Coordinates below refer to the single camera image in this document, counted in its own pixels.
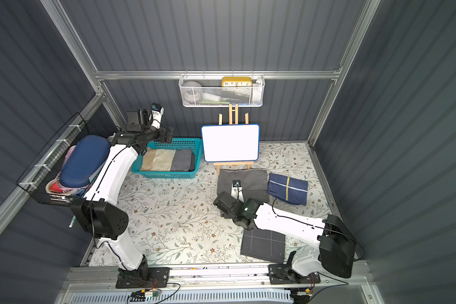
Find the plain grey pillowcase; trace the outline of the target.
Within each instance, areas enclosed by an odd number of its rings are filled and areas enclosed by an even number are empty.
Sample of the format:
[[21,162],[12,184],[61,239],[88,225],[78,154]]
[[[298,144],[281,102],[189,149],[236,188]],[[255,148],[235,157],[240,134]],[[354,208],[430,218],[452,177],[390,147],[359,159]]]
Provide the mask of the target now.
[[245,202],[255,199],[264,203],[269,202],[267,192],[268,173],[264,169],[253,168],[246,170],[221,170],[217,181],[217,194],[232,193],[233,181],[239,181],[241,192],[235,198]]

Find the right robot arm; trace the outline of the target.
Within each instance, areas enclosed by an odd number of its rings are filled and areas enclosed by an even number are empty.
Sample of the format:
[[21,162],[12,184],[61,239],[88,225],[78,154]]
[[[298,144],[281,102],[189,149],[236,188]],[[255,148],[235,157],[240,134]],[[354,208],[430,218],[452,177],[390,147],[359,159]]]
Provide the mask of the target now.
[[307,247],[290,253],[278,279],[300,284],[316,272],[352,277],[357,241],[343,221],[328,215],[325,219],[304,217],[274,208],[272,204],[252,198],[241,201],[222,192],[213,202],[225,219],[246,230],[274,231],[299,239]]

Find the dark checked pillowcase front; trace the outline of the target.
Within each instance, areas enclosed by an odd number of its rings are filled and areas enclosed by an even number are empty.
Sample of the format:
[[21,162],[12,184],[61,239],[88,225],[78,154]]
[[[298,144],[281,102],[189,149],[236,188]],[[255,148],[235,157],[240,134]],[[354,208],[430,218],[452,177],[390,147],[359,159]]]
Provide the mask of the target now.
[[263,229],[245,230],[240,254],[275,263],[283,263],[286,236]]

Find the beige and grey pillowcase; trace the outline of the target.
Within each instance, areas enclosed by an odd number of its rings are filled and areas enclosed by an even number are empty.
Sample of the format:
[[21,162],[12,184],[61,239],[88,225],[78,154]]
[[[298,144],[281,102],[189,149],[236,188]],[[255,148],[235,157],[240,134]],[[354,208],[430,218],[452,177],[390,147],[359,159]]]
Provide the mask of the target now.
[[151,149],[142,156],[141,172],[192,172],[195,154],[191,149]]

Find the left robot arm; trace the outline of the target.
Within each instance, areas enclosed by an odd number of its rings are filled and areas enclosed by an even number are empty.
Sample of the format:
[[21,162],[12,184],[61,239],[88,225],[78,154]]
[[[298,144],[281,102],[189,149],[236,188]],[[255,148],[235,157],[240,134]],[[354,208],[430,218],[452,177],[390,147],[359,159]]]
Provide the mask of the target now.
[[145,286],[151,282],[146,257],[127,230],[129,217],[120,209],[118,195],[124,179],[139,154],[153,141],[170,143],[173,128],[162,125],[164,109],[158,103],[150,110],[129,110],[124,131],[115,133],[110,153],[86,194],[71,202],[76,221],[91,233],[96,248],[106,246],[119,263],[119,285]]

